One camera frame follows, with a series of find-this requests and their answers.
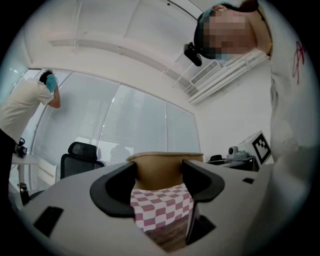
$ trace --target wooden surface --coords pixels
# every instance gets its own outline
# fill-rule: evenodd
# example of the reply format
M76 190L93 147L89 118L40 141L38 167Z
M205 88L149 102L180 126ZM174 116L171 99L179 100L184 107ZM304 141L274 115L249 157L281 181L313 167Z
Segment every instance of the wooden surface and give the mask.
M174 252L186 247L186 234L189 215L186 215L174 222L145 234L166 252Z

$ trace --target white shirt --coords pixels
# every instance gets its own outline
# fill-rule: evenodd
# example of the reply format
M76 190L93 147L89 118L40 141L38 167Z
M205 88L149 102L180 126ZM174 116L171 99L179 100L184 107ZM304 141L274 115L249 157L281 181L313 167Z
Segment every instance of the white shirt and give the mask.
M18 144L40 102L48 104L54 96L46 85L29 78L21 81L0 106L0 129Z
M276 161L299 147L319 144L318 79L301 40L283 15L259 0L272 36L270 147Z

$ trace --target black slot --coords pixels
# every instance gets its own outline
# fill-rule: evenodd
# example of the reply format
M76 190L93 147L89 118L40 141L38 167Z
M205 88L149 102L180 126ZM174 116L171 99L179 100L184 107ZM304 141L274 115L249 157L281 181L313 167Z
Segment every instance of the black slot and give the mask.
M49 206L34 223L34 226L49 237L64 210Z

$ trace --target black headband camera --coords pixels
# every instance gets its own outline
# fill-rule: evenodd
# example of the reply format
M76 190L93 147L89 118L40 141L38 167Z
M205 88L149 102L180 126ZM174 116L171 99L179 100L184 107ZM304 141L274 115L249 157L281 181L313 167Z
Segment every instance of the black headband camera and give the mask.
M201 56L197 53L196 48L192 42L186 43L183 47L184 55L194 63L197 67L202 65Z

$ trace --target window blinds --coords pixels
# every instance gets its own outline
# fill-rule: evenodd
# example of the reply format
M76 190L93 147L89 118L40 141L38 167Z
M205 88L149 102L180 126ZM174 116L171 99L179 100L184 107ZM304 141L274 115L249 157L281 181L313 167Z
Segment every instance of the window blinds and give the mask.
M200 152L195 116L166 104L168 152Z
M72 72L60 89L61 107L46 107L31 153L57 166L72 142L97 146L105 165L139 152L200 152L193 114L135 88ZM31 189L46 189L31 167Z
M135 153L165 152L166 133L166 102L120 85L103 125L101 160L113 165Z
M118 83L73 72L61 85L61 107L47 107L39 122L34 138L32 154L57 166L60 179L60 163L63 154L77 138L98 140L108 109L118 89ZM38 183L37 167L31 168L32 187L46 189Z

